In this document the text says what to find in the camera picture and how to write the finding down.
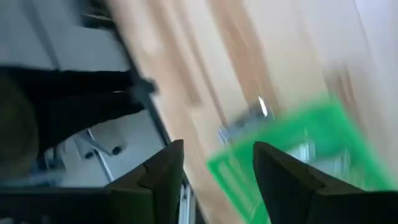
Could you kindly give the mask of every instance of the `light wood surface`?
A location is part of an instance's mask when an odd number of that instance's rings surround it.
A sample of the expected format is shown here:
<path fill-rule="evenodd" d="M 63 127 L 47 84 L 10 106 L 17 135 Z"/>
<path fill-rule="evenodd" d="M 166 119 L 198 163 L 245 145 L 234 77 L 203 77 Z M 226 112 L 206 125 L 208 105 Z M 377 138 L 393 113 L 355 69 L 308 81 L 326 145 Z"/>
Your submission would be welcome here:
<path fill-rule="evenodd" d="M 394 0 L 109 0 L 208 223 L 241 223 L 206 168 L 218 128 L 264 96 L 277 114 L 335 91 L 391 172 L 398 155 Z"/>

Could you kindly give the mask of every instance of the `black trousers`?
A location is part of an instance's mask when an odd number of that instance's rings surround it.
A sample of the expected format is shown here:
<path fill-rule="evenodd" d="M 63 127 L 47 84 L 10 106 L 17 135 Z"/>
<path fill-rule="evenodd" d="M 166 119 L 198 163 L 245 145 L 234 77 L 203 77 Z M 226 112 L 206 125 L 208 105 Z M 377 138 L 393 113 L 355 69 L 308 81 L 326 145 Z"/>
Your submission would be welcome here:
<path fill-rule="evenodd" d="M 128 72 L 77 72 L 2 67 L 32 102 L 40 152 L 107 120 L 137 113 L 143 106 L 129 94 Z"/>

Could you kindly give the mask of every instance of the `chair wheel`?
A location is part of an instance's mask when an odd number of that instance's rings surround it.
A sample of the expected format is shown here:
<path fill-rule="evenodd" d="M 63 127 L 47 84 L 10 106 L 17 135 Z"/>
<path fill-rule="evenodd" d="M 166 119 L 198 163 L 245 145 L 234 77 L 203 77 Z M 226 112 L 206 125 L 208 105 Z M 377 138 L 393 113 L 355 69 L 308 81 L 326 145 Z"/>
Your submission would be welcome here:
<path fill-rule="evenodd" d="M 112 154 L 118 155 L 121 151 L 122 151 L 122 147 L 116 146 L 115 148 L 113 148 Z"/>
<path fill-rule="evenodd" d="M 93 157 L 94 156 L 94 153 L 93 152 L 87 152 L 86 154 L 85 154 L 85 159 L 89 159 L 89 158 L 91 158 L 91 157 Z"/>

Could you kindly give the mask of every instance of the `green crate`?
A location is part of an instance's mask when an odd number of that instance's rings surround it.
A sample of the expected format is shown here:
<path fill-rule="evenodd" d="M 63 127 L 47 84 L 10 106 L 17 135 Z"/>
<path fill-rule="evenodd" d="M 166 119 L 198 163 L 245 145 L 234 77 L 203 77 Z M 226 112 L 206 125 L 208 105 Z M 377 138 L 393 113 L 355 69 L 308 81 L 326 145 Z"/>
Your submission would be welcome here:
<path fill-rule="evenodd" d="M 340 102 L 327 98 L 271 121 L 208 161 L 210 172 L 246 223 L 269 222 L 254 176 L 253 144 L 267 142 L 289 152 L 308 139 L 315 146 L 316 161 L 349 155 L 348 166 L 337 178 L 364 190 L 394 188 L 376 154 L 347 117 Z"/>

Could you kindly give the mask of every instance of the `person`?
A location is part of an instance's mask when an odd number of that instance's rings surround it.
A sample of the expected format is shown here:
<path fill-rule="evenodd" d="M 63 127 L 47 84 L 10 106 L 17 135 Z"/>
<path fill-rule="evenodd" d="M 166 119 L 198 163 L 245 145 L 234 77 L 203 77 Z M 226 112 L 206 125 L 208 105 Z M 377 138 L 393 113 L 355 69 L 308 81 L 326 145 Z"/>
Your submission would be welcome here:
<path fill-rule="evenodd" d="M 27 175 L 36 157 L 98 123 L 138 113 L 126 72 L 0 67 L 0 179 Z"/>

